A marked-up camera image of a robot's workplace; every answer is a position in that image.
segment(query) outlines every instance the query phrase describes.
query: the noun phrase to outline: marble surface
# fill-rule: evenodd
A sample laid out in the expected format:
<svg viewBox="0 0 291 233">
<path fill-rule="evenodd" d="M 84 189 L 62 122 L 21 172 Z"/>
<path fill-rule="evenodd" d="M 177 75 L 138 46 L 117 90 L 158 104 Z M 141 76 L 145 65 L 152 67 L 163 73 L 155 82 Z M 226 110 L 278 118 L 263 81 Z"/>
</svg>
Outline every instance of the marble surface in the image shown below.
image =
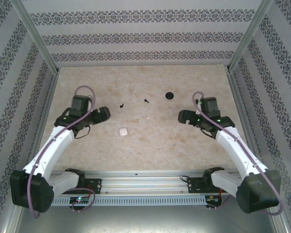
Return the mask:
<svg viewBox="0 0 291 233">
<path fill-rule="evenodd" d="M 92 87 L 96 108 L 107 106 L 111 118 L 74 140 L 54 170 L 190 170 L 236 168 L 225 150 L 190 125 L 178 122 L 181 110 L 194 110 L 192 94 L 216 97 L 222 116 L 243 131 L 223 65 L 64 67 L 60 71 L 41 145 L 56 118 L 71 106 L 79 85 Z M 167 100 L 166 92 L 174 98 Z M 89 95 L 87 89 L 79 94 Z M 119 129 L 126 127 L 127 136 Z"/>
</svg>

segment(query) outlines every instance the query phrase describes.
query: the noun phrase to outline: damask pattern wall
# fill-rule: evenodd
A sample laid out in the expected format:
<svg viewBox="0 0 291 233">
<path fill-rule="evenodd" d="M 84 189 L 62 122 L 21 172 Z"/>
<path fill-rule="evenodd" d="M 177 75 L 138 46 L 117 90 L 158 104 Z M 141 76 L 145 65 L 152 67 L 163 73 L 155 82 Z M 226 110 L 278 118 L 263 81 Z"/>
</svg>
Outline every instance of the damask pattern wall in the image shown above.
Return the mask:
<svg viewBox="0 0 291 233">
<path fill-rule="evenodd" d="M 0 223 L 9 177 L 28 163 L 52 74 L 8 0 L 0 0 Z"/>
<path fill-rule="evenodd" d="M 291 226 L 291 0 L 275 0 L 234 70 L 262 160 L 282 177 Z"/>
<path fill-rule="evenodd" d="M 25 0 L 58 67 L 228 64 L 261 0 Z"/>
</svg>

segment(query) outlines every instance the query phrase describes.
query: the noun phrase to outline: white small object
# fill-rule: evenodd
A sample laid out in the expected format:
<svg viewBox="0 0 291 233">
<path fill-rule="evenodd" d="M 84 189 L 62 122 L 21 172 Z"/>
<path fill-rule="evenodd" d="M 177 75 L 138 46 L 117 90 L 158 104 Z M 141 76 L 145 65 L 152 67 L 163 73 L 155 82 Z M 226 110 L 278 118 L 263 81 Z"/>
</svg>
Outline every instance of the white small object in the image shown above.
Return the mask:
<svg viewBox="0 0 291 233">
<path fill-rule="evenodd" d="M 128 130 L 126 128 L 119 129 L 119 133 L 121 136 L 126 136 L 128 134 Z"/>
</svg>

